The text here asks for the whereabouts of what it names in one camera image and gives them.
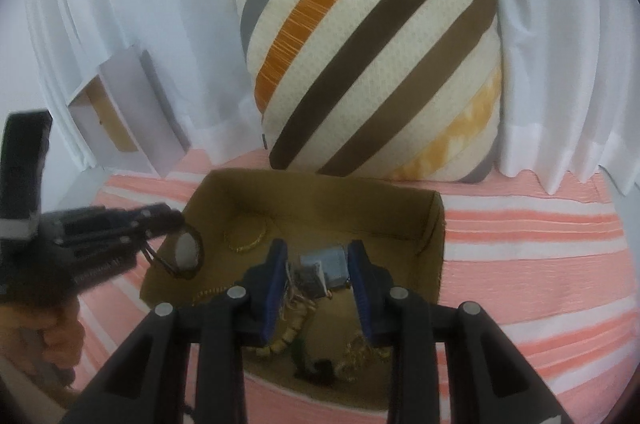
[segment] metal screw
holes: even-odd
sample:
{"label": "metal screw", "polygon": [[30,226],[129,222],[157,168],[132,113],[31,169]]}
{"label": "metal screw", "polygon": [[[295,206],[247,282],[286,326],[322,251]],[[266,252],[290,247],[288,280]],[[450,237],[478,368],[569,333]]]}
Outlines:
{"label": "metal screw", "polygon": [[228,291],[226,291],[226,295],[231,299],[240,299],[246,296],[246,289],[241,287],[240,285],[236,285],[231,287]]}
{"label": "metal screw", "polygon": [[402,287],[393,287],[389,290],[389,295],[393,299],[407,299],[409,297],[409,291]]}
{"label": "metal screw", "polygon": [[462,309],[469,315],[478,315],[480,313],[480,305],[475,301],[466,301],[462,303]]}
{"label": "metal screw", "polygon": [[160,317],[165,317],[166,315],[171,314],[171,312],[173,311],[174,307],[171,305],[171,303],[160,303],[156,307],[156,310],[154,312]]}

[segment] striped blanket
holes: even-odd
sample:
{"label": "striped blanket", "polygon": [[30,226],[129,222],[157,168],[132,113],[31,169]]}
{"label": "striped blanket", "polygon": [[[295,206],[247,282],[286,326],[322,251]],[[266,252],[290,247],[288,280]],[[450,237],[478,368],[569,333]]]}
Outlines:
{"label": "striped blanket", "polygon": [[[266,168],[258,151],[227,166]],[[112,176],[95,198],[108,207],[165,201],[181,209],[212,166],[192,150],[165,180]],[[446,210],[440,303],[478,301],[558,396],[576,424],[599,423],[640,360],[632,256],[600,174],[585,184],[567,173],[550,197],[535,175],[492,172],[481,184],[417,182],[438,190]],[[148,307],[138,298],[138,267],[81,298],[87,337],[76,369],[84,387]],[[442,421],[449,391],[438,351]],[[189,383],[193,396],[193,382]],[[320,404],[247,376],[252,424],[382,424],[385,415]]]}

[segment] gold chain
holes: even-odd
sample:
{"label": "gold chain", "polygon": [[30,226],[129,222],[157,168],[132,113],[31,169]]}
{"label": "gold chain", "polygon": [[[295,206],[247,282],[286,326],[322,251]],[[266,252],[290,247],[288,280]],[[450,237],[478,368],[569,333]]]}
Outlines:
{"label": "gold chain", "polygon": [[[193,296],[192,303],[194,306],[196,306],[198,303],[203,302],[205,299],[218,296],[226,292],[226,290],[228,289],[229,287],[215,287],[201,290],[195,296]],[[308,299],[287,299],[286,306],[293,311],[293,318],[290,321],[289,325],[287,325],[287,328],[285,328],[284,332],[280,335],[280,337],[267,346],[262,346],[260,348],[254,348],[253,346],[247,347],[248,350],[255,353],[256,357],[259,357],[261,359],[269,359],[271,356],[279,356],[279,354],[284,352],[293,342],[293,340],[295,340],[295,338],[298,336],[309,315],[316,312],[316,304],[313,301],[309,301]]]}
{"label": "gold chain", "polygon": [[247,245],[236,245],[236,246],[231,245],[231,242],[229,242],[229,238],[226,235],[226,230],[225,230],[225,232],[223,232],[223,237],[225,239],[225,243],[227,247],[230,248],[233,252],[237,252],[238,254],[242,254],[243,252],[247,252],[258,247],[258,245],[260,245],[260,242],[264,239],[264,237],[267,234],[267,221],[263,219],[262,223],[263,223],[262,230],[260,231],[260,234],[258,235],[258,237],[255,240],[253,240],[251,243],[248,243]]}
{"label": "gold chain", "polygon": [[342,361],[335,367],[335,376],[346,382],[356,382],[358,373],[374,360],[388,360],[391,357],[389,348],[374,348],[361,333],[347,344]]}

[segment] brown stripe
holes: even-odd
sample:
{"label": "brown stripe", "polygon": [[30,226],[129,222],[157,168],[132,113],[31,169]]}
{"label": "brown stripe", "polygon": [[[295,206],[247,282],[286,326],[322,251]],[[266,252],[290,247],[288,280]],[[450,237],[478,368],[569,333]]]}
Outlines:
{"label": "brown stripe", "polygon": [[473,0],[376,112],[320,169],[346,176],[375,155],[447,82],[489,29],[496,0]]}
{"label": "brown stripe", "polygon": [[269,155],[286,169],[360,74],[426,0],[380,0],[310,86]]}
{"label": "brown stripe", "polygon": [[264,113],[276,86],[306,40],[336,1],[300,0],[291,11],[256,76],[255,104],[261,113]]}

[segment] white backdrop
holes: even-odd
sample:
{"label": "white backdrop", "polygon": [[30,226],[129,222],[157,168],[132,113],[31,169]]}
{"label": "white backdrop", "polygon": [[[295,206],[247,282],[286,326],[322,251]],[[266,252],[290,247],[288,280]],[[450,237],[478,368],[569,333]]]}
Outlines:
{"label": "white backdrop", "polygon": [[[636,0],[499,0],[505,93],[500,170],[533,169],[548,192],[598,164],[623,192],[640,171]],[[92,164],[65,98],[137,43],[181,129],[215,162],[261,146],[234,0],[25,0],[50,108]]]}

